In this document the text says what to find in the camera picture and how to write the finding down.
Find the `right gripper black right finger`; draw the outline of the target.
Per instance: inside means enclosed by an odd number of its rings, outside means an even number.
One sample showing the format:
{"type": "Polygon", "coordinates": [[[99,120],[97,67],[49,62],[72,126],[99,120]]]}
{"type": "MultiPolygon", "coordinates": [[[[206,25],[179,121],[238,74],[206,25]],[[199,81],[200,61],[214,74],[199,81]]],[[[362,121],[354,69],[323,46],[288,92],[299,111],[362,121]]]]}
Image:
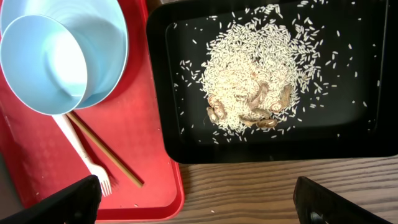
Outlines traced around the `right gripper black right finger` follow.
{"type": "Polygon", "coordinates": [[[304,176],[296,181],[293,201],[301,224],[391,224],[304,176]]]}

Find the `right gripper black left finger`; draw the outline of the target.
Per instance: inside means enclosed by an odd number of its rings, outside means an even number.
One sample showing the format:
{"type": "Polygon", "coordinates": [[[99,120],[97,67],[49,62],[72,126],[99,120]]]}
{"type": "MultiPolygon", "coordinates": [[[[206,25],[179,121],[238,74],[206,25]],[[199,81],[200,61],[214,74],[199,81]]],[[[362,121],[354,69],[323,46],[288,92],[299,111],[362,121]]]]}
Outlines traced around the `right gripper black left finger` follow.
{"type": "Polygon", "coordinates": [[[101,196],[98,177],[89,175],[30,208],[2,219],[1,224],[94,224],[101,196]]]}

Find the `light blue bowl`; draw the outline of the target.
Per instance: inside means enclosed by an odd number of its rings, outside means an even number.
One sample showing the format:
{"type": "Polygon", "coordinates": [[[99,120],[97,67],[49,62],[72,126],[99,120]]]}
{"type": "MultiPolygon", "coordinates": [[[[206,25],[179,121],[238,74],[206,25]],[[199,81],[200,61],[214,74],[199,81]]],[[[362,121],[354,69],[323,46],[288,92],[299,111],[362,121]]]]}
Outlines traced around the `light blue bowl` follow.
{"type": "Polygon", "coordinates": [[[1,68],[12,92],[38,113],[65,114],[91,92],[79,43],[64,25],[47,16],[21,16],[7,26],[1,68]]]}

